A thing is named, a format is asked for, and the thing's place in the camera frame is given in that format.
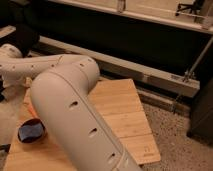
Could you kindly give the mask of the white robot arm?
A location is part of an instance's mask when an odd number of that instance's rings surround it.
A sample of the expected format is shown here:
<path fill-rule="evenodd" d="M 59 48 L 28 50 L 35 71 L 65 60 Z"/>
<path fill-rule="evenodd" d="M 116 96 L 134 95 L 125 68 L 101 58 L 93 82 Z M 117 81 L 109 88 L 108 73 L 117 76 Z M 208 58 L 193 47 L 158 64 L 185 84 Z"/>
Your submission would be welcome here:
<path fill-rule="evenodd" d="M 31 102 L 39 118 L 77 171 L 141 171 L 127 148 L 88 100 L 99 67 L 85 55 L 24 58 L 10 44 L 0 46 L 3 85 L 30 77 Z"/>

